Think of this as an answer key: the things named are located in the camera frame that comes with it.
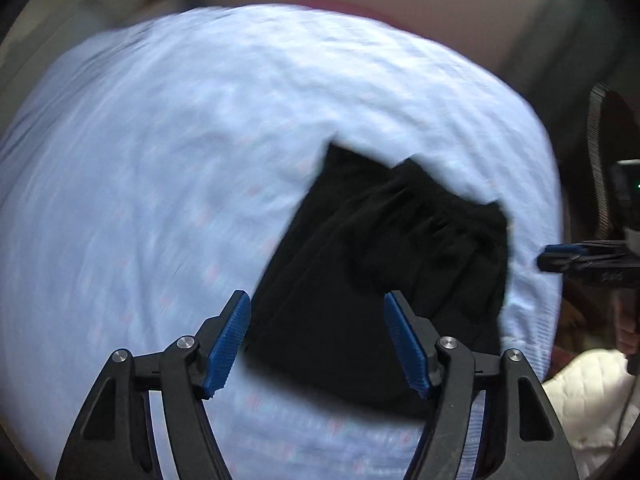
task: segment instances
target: metal screw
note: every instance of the metal screw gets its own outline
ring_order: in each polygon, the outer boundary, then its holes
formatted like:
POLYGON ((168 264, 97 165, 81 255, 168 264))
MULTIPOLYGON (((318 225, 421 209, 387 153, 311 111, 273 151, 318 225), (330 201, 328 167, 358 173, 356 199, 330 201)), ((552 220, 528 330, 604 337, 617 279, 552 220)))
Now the metal screw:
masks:
POLYGON ((187 348, 191 348, 196 340, 190 335, 183 335, 180 339, 178 339, 177 345, 178 348, 182 348, 186 350, 187 348))
POLYGON ((453 350, 456 346, 458 346, 458 340, 455 337, 446 335, 440 338, 440 346, 449 350, 453 350))
POLYGON ((515 348, 509 348, 507 350, 507 357, 512 361, 522 361, 522 352, 515 348))
POLYGON ((112 355, 111 359, 113 359, 117 363, 123 362, 129 354, 127 354, 126 350, 116 350, 112 355))

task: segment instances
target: gray curtain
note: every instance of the gray curtain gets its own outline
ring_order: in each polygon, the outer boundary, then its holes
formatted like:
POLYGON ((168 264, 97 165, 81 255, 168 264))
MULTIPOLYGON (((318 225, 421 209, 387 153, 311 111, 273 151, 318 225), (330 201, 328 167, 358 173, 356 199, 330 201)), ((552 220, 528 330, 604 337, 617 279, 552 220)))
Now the gray curtain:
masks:
POLYGON ((549 0, 498 70, 532 105, 560 162, 584 138, 591 88, 615 72, 629 45, 604 0, 549 0))

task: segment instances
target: white quilted cushion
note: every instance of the white quilted cushion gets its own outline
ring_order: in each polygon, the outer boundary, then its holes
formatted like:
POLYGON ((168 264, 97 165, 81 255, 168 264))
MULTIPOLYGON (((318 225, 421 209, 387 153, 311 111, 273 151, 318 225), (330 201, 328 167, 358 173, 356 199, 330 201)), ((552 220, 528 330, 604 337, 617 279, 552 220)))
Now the white quilted cushion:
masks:
MULTIPOLYGON (((616 431, 634 377, 617 350, 591 350, 575 358, 544 384, 564 434, 574 450, 581 478, 597 469, 612 453, 616 431)), ((621 437, 640 412, 640 388, 629 403, 621 437)))

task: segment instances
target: folded black cloth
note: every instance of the folded black cloth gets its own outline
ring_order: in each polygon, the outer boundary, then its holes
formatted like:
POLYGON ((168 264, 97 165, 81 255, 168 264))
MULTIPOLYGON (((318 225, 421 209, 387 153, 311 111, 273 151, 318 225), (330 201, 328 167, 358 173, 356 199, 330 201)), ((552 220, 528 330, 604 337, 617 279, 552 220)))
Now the folded black cloth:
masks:
POLYGON ((246 351, 349 402, 428 417, 383 319, 400 290, 418 316, 498 354, 507 272, 496 203, 450 193, 411 159, 394 168, 330 144, 252 300, 246 351))

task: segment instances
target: quilted fabric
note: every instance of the quilted fabric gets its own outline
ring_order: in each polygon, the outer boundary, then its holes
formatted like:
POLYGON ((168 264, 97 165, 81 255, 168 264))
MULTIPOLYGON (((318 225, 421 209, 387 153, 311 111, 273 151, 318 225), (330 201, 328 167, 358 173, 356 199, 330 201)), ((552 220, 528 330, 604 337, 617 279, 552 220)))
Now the quilted fabric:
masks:
MULTIPOLYGON (((545 373, 559 280, 534 261, 559 241, 559 189, 529 106, 458 54, 378 22, 194 10, 65 54, 0 145, 0 402, 49 475, 114 349, 164 349, 236 288, 254 291, 332 137, 390 165, 417 154, 458 195, 500 201, 502 344, 545 373)), ((206 409, 234 480, 399 480, 422 431, 242 359, 206 409)), ((171 480, 159 396, 152 417, 171 480)), ((463 477, 480 428, 476 407, 463 477)))
MULTIPOLYGON (((626 373, 624 355, 599 349, 580 354, 543 385, 574 450, 581 478, 612 453, 620 416, 635 380, 626 373)), ((640 388, 636 388, 623 419, 621 441, 639 412, 640 388)))

